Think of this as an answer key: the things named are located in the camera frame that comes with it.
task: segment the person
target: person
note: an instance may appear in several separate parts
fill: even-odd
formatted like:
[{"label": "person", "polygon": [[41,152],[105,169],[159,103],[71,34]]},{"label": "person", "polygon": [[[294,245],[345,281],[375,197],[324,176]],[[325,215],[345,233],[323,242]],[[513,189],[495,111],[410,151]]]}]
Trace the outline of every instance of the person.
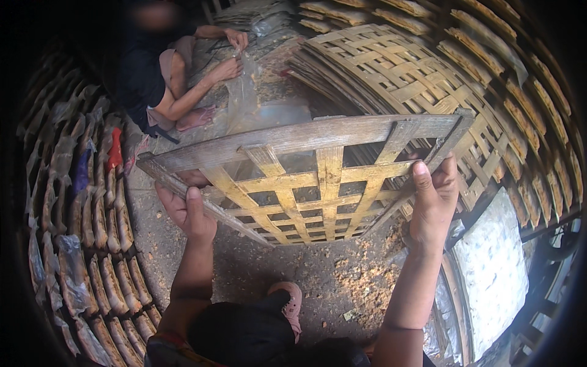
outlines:
[{"label": "person", "polygon": [[144,133],[162,135],[184,131],[212,120],[215,106],[194,106],[218,82],[241,74],[240,57],[222,61],[191,89],[187,73],[197,39],[226,37],[240,54],[247,34],[212,25],[195,27],[182,19],[178,6],[164,1],[138,0],[127,7],[126,41],[120,58],[116,95]]},{"label": "person", "polygon": [[171,286],[170,303],[157,333],[147,343],[145,365],[163,366],[423,366],[425,326],[454,214],[458,188],[456,159],[450,153],[434,174],[418,161],[412,167],[417,189],[410,223],[414,246],[393,290],[375,344],[367,351],[349,338],[330,338],[303,350],[302,292],[293,282],[273,285],[254,304],[211,304],[212,240],[216,221],[204,211],[200,191],[186,200],[156,184],[171,219],[187,244]]}]

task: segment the wooden beam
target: wooden beam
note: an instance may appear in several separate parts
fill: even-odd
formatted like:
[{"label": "wooden beam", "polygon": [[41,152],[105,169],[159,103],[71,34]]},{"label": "wooden beam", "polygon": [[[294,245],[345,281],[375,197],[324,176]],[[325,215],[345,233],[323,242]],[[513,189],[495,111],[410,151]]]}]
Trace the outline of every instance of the wooden beam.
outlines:
[{"label": "wooden beam", "polygon": [[[169,172],[219,166],[248,159],[241,146],[271,144],[276,154],[295,153],[338,146],[382,142],[387,139],[392,124],[406,120],[406,115],[339,117],[288,126],[255,130],[221,137],[207,142],[168,151],[153,159]],[[420,122],[413,138],[446,137],[459,115],[411,115],[409,120]]]}]

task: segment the bare foot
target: bare foot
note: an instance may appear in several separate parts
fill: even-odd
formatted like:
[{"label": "bare foot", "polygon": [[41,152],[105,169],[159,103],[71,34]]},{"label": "bare foot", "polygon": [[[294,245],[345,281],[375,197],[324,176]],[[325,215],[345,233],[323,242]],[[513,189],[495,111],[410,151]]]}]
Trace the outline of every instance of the bare foot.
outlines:
[{"label": "bare foot", "polygon": [[187,115],[177,120],[176,129],[179,132],[183,132],[192,127],[205,125],[212,121],[215,111],[215,105],[196,108],[195,110],[189,111]]}]

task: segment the white plastic sheet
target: white plastic sheet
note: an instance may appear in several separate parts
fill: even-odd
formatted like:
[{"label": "white plastic sheet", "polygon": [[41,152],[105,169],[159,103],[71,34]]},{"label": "white plastic sheet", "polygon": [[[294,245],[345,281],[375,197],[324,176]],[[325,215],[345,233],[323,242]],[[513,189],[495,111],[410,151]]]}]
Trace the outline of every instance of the white plastic sheet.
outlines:
[{"label": "white plastic sheet", "polygon": [[514,320],[528,292],[518,220],[503,187],[453,251],[468,296],[477,361]]}]

